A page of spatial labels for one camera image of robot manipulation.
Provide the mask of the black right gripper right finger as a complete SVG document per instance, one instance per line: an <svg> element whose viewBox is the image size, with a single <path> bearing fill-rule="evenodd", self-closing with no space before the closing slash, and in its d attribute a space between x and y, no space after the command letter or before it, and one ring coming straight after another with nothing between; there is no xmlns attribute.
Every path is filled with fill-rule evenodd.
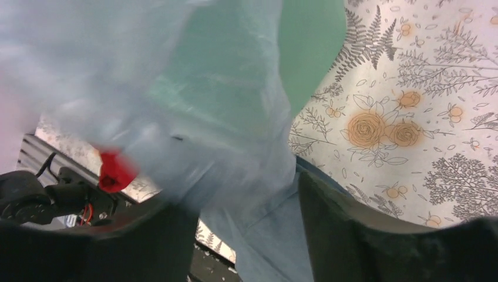
<svg viewBox="0 0 498 282"><path fill-rule="evenodd" d="M403 221L302 172L298 190L315 281L496 281L497 219L444 229Z"/></svg>

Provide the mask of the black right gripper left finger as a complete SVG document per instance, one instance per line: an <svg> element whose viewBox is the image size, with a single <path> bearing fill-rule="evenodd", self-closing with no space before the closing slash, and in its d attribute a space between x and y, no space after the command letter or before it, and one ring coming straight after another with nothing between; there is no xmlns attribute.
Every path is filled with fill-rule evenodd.
<svg viewBox="0 0 498 282"><path fill-rule="evenodd" d="M185 281L198 215L152 197L93 226L1 222L2 281Z"/></svg>

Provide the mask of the light blue plastic trash bag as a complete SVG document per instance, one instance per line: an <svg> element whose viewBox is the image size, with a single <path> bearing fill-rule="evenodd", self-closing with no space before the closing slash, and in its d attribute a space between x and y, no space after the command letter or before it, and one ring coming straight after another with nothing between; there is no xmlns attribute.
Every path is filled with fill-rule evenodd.
<svg viewBox="0 0 498 282"><path fill-rule="evenodd" d="M2 1L1 89L191 208L289 186L281 1Z"/></svg>

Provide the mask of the green plastic trash bin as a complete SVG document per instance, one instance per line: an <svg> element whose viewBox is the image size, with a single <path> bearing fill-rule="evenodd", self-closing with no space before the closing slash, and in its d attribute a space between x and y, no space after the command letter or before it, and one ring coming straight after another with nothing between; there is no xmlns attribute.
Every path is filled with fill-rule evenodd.
<svg viewBox="0 0 498 282"><path fill-rule="evenodd" d="M343 1L284 1L278 37L284 90L277 94L264 90L257 76L241 77L249 46L226 47L223 40L235 35L222 32L225 25L219 17L212 17L208 25L200 23L202 18L196 12L178 48L179 57L151 91L164 105L196 116L254 120L286 109L297 115L311 100L346 34ZM219 28L213 43L207 45L208 27L215 24Z"/></svg>

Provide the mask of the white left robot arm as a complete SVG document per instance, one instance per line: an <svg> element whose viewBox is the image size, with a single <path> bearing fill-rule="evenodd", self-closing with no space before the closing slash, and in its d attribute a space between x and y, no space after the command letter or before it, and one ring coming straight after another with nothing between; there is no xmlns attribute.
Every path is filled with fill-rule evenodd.
<svg viewBox="0 0 498 282"><path fill-rule="evenodd" d="M100 190L69 167L51 170L51 154L36 172L1 175L1 219L47 225L61 219L66 227L91 225L113 215L119 198Z"/></svg>

